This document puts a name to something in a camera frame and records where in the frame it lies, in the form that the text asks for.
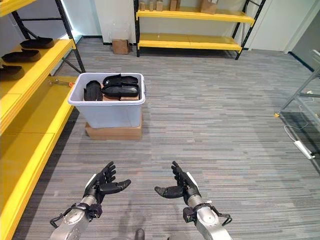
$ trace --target robotic arm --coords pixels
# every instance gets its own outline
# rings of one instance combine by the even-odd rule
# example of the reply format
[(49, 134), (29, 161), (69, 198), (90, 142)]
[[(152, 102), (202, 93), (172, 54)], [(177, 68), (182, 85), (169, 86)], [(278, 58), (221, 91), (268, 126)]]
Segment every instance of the robotic arm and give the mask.
[[(49, 240), (79, 240), (89, 223), (101, 216), (101, 203), (105, 195), (119, 193), (131, 184), (129, 179), (114, 182), (115, 168), (112, 161), (101, 172), (94, 174), (85, 187), (81, 202), (74, 203), (63, 214), (50, 221), (55, 230)], [(63, 220), (58, 226), (56, 221), (60, 219)]]
[[(205, 240), (232, 240), (224, 228), (232, 221), (231, 216), (221, 214), (210, 202), (202, 199), (197, 183), (189, 172), (184, 172), (175, 161), (172, 162), (171, 168), (177, 186), (156, 186), (154, 190), (167, 199), (183, 197), (185, 204), (189, 206), (183, 209), (183, 219), (186, 223), (194, 222)], [(219, 217), (226, 218), (224, 223), (220, 224)]]

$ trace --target shelf post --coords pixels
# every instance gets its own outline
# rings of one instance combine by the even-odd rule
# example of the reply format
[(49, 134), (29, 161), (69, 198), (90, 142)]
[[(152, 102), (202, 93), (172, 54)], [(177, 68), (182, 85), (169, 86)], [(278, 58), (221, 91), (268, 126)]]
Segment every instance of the shelf post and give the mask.
[[(242, 8), (242, 12), (246, 13), (248, 3), (249, 3), (249, 0), (246, 0), (245, 3), (244, 3), (244, 6), (243, 6), (243, 8)], [(232, 38), (233, 38), (233, 39), (235, 39), (235, 37), (236, 37), (236, 34), (237, 34), (237, 32), (238, 32), (238, 29), (239, 29), (239, 26), (240, 26), (240, 22), (238, 22), (238, 23), (236, 24), (235, 28), (234, 28), (234, 31), (233, 31), (233, 34), (232, 34)]]
[(28, 32), (26, 31), (26, 29), (25, 29), (25, 25), (24, 25), (24, 23), (22, 22), (19, 14), (18, 14), (18, 12), (17, 12), (17, 11), (13, 11), (13, 12), (12, 12), (12, 16), (13, 16), (16, 24), (18, 25), (21, 33), (22, 33), (23, 36), (25, 37), (25, 39), (31, 39), (29, 33), (28, 33)]
[(246, 45), (246, 43), (247, 43), (247, 40), (248, 40), (248, 38), (249, 38), (249, 36), (250, 36), (250, 34), (251, 34), (251, 32), (252, 32), (252, 29), (255, 27), (255, 24), (256, 24), (257, 19), (258, 19), (260, 13), (261, 13), (262, 8), (263, 8), (264, 5), (265, 5), (265, 2), (266, 2), (266, 0), (262, 0), (262, 1), (261, 1), (260, 5), (259, 5), (259, 8), (258, 8), (258, 10), (256, 11), (256, 14), (255, 14), (255, 17), (254, 17), (254, 23), (253, 23), (253, 25), (249, 28), (249, 30), (248, 30), (248, 32), (247, 32), (247, 34), (246, 34), (243, 42), (241, 43), (241, 51), (238, 52), (238, 54), (237, 54), (236, 57), (235, 57), (235, 60), (238, 60), (238, 59), (239, 59), (242, 51), (244, 50), (244, 47), (245, 47), (245, 45)]
[[(66, 15), (66, 12), (64, 10), (64, 6), (62, 5), (61, 0), (55, 0), (55, 4), (56, 4), (56, 6), (57, 6), (57, 8), (59, 10), (59, 13), (60, 13), (64, 28), (65, 28), (65, 31), (68, 34), (69, 39), (72, 39), (74, 45), (76, 46), (76, 42), (75, 42), (74, 36), (72, 35), (71, 28), (70, 28), (70, 25), (68, 23), (68, 18), (67, 18), (67, 15)], [(73, 52), (74, 52), (76, 60), (77, 60), (77, 62), (79, 64), (79, 67), (81, 69), (81, 72), (85, 73), (86, 70), (85, 70), (84, 64), (82, 63), (78, 48), (76, 47), (75, 49), (73, 49)]]
[(134, 26), (135, 26), (135, 42), (136, 42), (136, 56), (140, 57), (139, 41), (140, 41), (140, 18), (137, 17), (137, 12), (139, 10), (139, 0), (133, 0), (133, 10), (134, 10)]

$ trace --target white plastic bin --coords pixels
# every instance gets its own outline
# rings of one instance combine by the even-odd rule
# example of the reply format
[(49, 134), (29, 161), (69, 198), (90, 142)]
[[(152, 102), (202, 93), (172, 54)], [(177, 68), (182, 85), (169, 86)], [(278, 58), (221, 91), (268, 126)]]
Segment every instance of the white plastic bin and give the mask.
[(140, 73), (121, 73), (138, 79), (139, 100), (133, 101), (84, 101), (84, 89), (88, 82), (96, 80), (102, 84), (105, 77), (119, 73), (82, 73), (76, 80), (68, 103), (74, 105), (88, 124), (96, 128), (138, 127), (141, 124), (141, 106), (146, 100), (144, 76)]

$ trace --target metal shelving unit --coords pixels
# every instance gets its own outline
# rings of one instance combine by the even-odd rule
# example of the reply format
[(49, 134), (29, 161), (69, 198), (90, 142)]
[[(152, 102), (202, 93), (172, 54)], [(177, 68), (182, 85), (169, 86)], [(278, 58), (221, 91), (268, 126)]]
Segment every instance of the metal shelving unit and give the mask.
[[(318, 52), (317, 50), (313, 50), (312, 53), (313, 53), (314, 59), (320, 60), (320, 52)], [(302, 86), (299, 87), (299, 89), (290, 97), (290, 99), (281, 107), (281, 109), (274, 114), (274, 116), (277, 118), (280, 117), (283, 110), (285, 110), (293, 101), (297, 101), (301, 106), (303, 106), (303, 109), (305, 109), (310, 114), (314, 122), (320, 126), (320, 118), (306, 104), (305, 100), (303, 99), (303, 98), (320, 98), (320, 94), (309, 94), (309, 93), (302, 92), (311, 81), (318, 78), (320, 78), (320, 66), (311, 74), (311, 76), (302, 84)]]
[[(55, 0), (60, 17), (21, 19), (17, 10), (36, 0), (3, 0), (0, 16), (12, 13), (26, 39), (37, 38), (24, 21), (62, 21), (69, 39), (54, 40), (49, 49), (39, 49), (41, 58), (36, 62), (4, 62), (19, 65), (24, 76), (19, 80), (0, 82), (0, 238), (10, 240), (16, 230), (29, 198), (72, 112), (67, 99), (68, 85), (52, 84), (75, 82), (76, 77), (50, 76), (60, 62), (65, 61), (78, 73), (85, 68), (73, 38), (61, 0)], [(73, 50), (80, 69), (64, 59)]]
[[(200, 12), (197, 8), (180, 7), (179, 11), (170, 11), (165, 8), (164, 11), (144, 11), (139, 10), (139, 0), (133, 0), (135, 17), (135, 38), (136, 38), (136, 56), (140, 56), (141, 47), (153, 48), (180, 48), (180, 49), (210, 49), (210, 50), (234, 50), (237, 52), (237, 60), (247, 40), (255, 26), (260, 12), (266, 0), (261, 0), (260, 4), (252, 0), (246, 0), (242, 11), (229, 11), (218, 9), (216, 14), (207, 14)], [(247, 16), (248, 4), (252, 3), (258, 6), (255, 17)], [(167, 33), (140, 33), (140, 18), (172, 18), (172, 19), (194, 19), (208, 21), (236, 22), (232, 37), (226, 36), (202, 36), (186, 34), (167, 34)], [(242, 29), (241, 43), (236, 43), (235, 36), (238, 32), (240, 23), (250, 24), (250, 28), (244, 36)]]

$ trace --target black shoe on shelf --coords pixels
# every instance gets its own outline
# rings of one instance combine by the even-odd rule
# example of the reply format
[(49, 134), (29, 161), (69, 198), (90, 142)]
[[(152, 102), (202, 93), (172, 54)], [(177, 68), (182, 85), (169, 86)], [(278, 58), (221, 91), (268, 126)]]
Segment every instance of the black shoe on shelf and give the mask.
[(20, 43), (24, 49), (50, 49), (55, 45), (52, 38), (38, 37), (37, 39), (29, 39)]
[(22, 66), (2, 65), (2, 67), (0, 68), (0, 81), (19, 80), (25, 75)]
[(41, 58), (38, 50), (21, 49), (21, 51), (10, 52), (2, 56), (2, 59), (8, 63), (27, 63), (36, 62)]

